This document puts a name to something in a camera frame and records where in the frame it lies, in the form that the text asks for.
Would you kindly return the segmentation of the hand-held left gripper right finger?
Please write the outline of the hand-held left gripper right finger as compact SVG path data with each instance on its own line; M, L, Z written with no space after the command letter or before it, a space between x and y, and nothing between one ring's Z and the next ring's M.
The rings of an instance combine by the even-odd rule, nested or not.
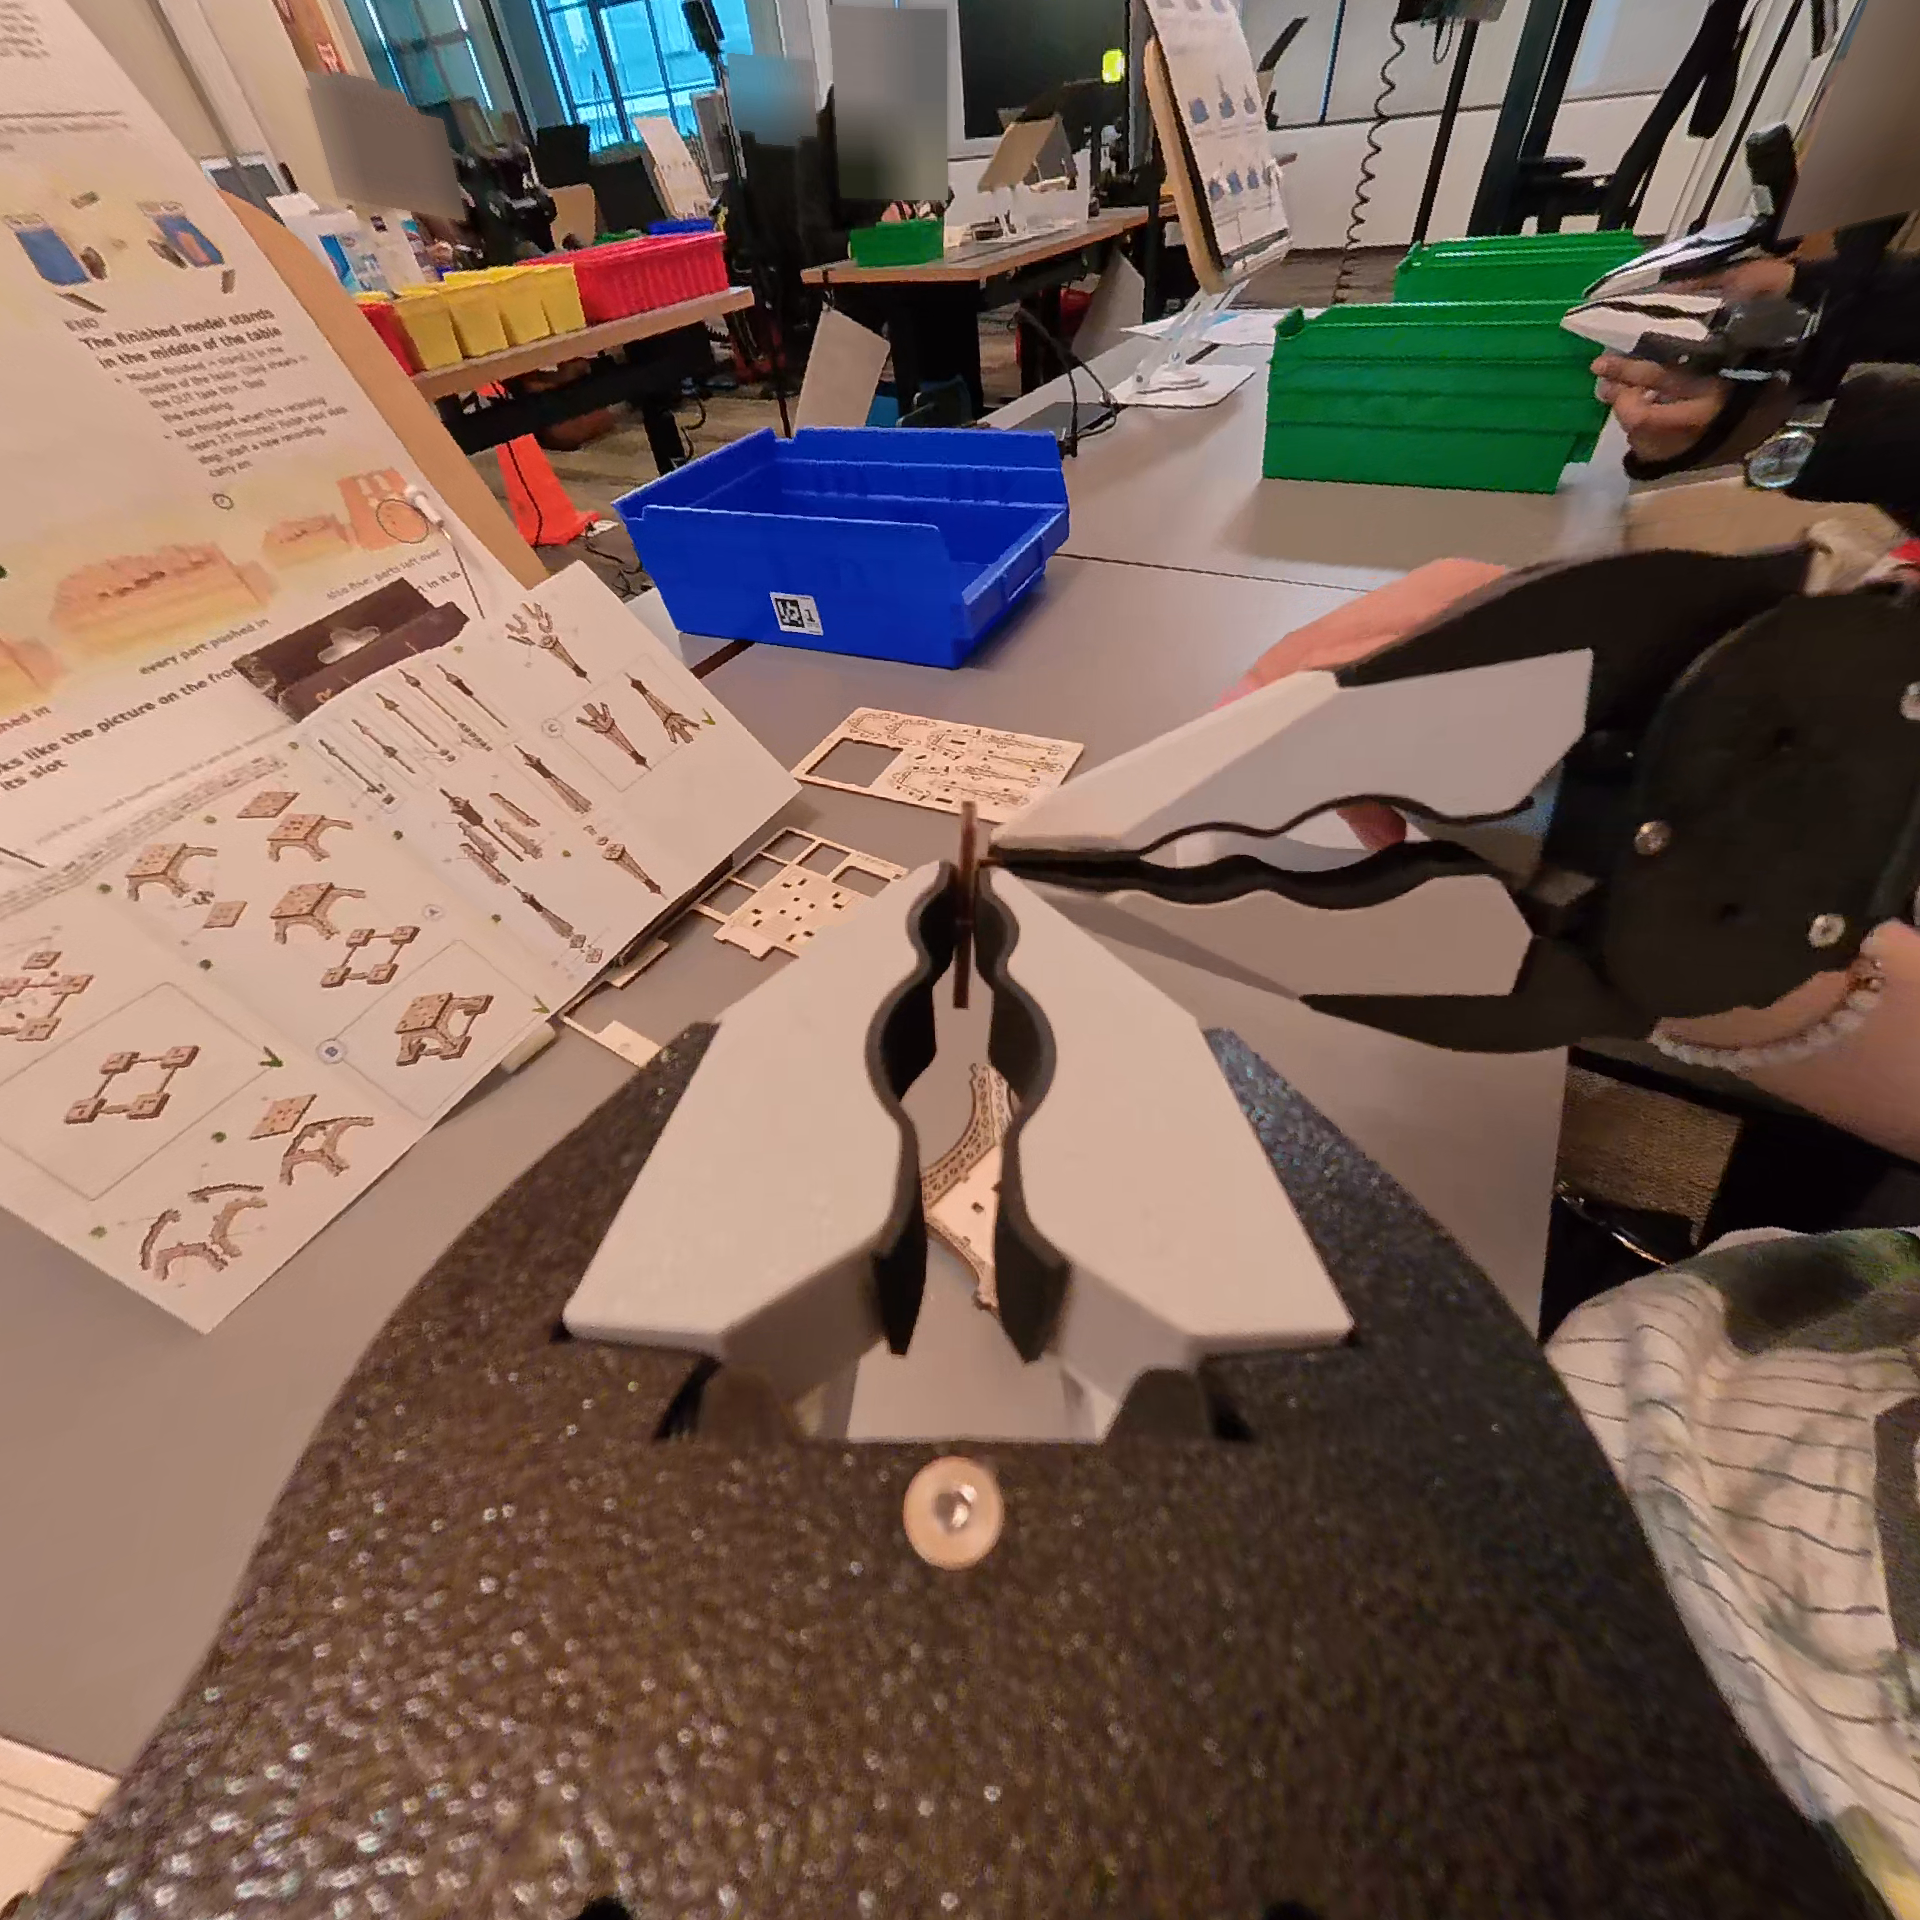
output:
M996 1307L1024 1359L1200 1364L1353 1319L1203 1027L1021 879L976 883L1001 1142Z

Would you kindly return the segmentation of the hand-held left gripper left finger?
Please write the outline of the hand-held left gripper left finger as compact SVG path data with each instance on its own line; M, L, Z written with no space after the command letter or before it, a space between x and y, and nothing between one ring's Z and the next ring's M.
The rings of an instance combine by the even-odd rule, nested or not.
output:
M905 1093L937 1048L931 861L729 1006L569 1295L574 1340L710 1359L905 1352L928 1232Z

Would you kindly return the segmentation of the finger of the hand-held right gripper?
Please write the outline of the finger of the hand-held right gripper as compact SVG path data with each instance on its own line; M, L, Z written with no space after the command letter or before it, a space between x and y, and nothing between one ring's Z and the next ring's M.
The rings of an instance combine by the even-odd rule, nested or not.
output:
M1033 800L993 837L998 860L1268 861L1332 847L1289 835L1376 802L1417 826L1523 814L1577 743L1593 651L1348 685L1291 675Z
M1282 869L998 844L996 864L1107 942L1294 998L1502 996L1534 936L1494 871L1438 845Z

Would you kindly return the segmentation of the wooden lattice tower base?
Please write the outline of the wooden lattice tower base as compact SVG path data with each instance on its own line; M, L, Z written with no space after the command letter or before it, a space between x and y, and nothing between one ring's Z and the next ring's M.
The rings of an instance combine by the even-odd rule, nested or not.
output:
M944 1240L973 1279L976 1307L998 1314L995 1234L1001 1148L1016 1120L1006 1082L987 1063L969 1070L969 1118L939 1158L922 1173L928 1234Z

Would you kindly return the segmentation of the person's right forearm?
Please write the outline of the person's right forearm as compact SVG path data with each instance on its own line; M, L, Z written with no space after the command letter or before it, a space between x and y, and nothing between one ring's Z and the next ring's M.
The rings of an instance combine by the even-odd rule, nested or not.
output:
M1771 1006L1665 1022L1650 1039L1917 1160L1917 934L1906 924L1884 924L1843 971Z

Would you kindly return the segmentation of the grey desk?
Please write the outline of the grey desk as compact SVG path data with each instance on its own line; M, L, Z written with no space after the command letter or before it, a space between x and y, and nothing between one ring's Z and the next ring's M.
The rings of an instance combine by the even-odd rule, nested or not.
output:
M1083 767L1200 712L1268 644L1441 555L1574 551L1620 486L1545 498L1266 484L1260 389L1129 416L1070 463L1073 535L958 672L784 650L710 684L781 763L858 706L1075 739ZM1541 1309L1561 1053L1467 1058L1350 1031L1148 955L1387 1168L1513 1309ZM634 1070L569 1029L476 1093L212 1332L5 1218L5 1782L101 1805L200 1666L275 1498L373 1332L465 1227Z

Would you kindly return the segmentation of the person's right hand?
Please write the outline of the person's right hand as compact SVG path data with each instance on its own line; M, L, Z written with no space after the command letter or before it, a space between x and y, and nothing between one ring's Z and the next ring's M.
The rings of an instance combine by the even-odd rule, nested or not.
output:
M1432 560L1274 643L1217 701L1233 703L1291 675L1338 669L1438 619L1456 602L1494 586L1509 567L1482 560Z

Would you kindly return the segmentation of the green plastic bin stack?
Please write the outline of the green plastic bin stack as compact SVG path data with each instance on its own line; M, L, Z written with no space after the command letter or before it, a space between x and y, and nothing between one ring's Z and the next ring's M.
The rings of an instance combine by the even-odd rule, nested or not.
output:
M1608 421L1593 342L1565 314L1644 254L1629 231L1475 235L1414 247L1395 298L1275 325L1261 476L1549 493Z

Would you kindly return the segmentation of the folded assembly instruction booklet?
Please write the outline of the folded assembly instruction booklet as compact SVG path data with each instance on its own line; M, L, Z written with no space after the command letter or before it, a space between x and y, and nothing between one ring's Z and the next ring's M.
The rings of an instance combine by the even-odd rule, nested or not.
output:
M5 879L5 1218L190 1327L798 782L587 567Z

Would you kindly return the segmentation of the blue plastic bin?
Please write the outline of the blue plastic bin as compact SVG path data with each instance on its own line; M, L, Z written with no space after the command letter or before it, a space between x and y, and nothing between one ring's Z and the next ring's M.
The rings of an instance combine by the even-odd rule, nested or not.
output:
M682 632L960 668L1070 532L1049 432L762 429L614 502Z

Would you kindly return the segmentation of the small poster board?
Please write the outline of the small poster board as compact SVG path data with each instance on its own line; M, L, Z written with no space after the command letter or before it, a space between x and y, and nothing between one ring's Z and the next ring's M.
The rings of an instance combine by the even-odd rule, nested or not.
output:
M1241 11L1233 2L1148 2L1146 98L1168 192L1204 294L1289 252L1282 159Z

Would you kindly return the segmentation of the person's striped shirt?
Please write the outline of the person's striped shirt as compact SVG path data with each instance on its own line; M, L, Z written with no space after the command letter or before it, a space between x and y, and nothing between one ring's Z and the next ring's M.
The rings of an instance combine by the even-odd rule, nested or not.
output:
M1545 1343L1716 1690L1917 1915L1917 1234L1738 1232Z

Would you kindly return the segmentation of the dark packaging card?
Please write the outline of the dark packaging card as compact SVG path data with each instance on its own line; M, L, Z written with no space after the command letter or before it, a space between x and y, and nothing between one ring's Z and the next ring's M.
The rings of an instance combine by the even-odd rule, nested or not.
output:
M466 626L465 608L433 603L411 583L390 580L233 664L245 684L302 722L388 664L453 643Z

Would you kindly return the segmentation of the orange traffic cone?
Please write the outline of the orange traffic cone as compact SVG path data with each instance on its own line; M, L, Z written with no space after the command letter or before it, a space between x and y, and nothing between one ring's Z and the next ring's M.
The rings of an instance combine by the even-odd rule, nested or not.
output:
M603 531L605 519L580 510L534 437L493 447L517 532L532 549L563 549Z

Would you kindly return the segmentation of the black computer monitor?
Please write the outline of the black computer monitor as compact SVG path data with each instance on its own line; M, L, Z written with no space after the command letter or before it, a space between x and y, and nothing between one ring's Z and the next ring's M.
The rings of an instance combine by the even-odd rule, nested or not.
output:
M1126 2L958 2L962 114L969 139L1052 88L1122 76Z

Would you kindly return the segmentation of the white push pin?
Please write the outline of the white push pin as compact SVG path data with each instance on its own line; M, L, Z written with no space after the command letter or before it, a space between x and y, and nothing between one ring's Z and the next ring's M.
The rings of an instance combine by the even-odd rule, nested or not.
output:
M468 570L468 562L466 562L466 552L459 544L459 538L453 532L450 520L444 514L444 510L436 504L433 493L427 493L424 486L408 486L404 498L408 498L410 507L435 531L435 535L444 541L444 547L453 555L453 560L459 570L459 575L465 580L466 596L472 599L472 610L477 618L488 618L489 615L489 602L482 595L477 580L473 579L473 574Z

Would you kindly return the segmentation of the wooden poster backing board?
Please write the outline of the wooden poster backing board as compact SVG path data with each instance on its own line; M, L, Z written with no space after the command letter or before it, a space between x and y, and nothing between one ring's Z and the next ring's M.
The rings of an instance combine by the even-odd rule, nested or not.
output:
M220 197L330 347L342 358L352 379L404 447L410 463L424 477L425 491L448 510L453 520L459 520L520 587L537 587L547 579L547 565L522 540L514 519L498 502L472 458L445 432L440 412L421 395L413 376L401 367L401 362L393 358L373 327L360 318L357 303L330 268L277 223L268 210L232 194Z

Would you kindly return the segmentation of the row of yellow bins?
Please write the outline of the row of yellow bins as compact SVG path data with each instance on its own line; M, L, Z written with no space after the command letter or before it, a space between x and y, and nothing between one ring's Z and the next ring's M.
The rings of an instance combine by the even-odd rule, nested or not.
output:
M416 372L441 372L587 330L584 291L564 256L403 288L388 298L388 314Z

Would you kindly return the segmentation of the large instruction poster sheet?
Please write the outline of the large instruction poster sheet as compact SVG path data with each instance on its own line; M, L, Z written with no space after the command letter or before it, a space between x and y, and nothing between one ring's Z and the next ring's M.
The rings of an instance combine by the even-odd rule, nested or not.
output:
M69 5L3 7L3 838L286 724L236 659L404 580L473 615L342 358Z

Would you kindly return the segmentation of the wooden empty frame piece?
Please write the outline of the wooden empty frame piece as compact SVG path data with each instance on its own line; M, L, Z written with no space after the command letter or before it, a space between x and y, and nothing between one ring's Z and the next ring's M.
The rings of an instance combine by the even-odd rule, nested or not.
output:
M689 948L736 954L770 971L803 957L819 936L888 891L905 867L817 831L787 828L710 879L664 932L617 963L560 1027L630 1067L644 1067L664 1044L617 1012L617 998L644 971Z

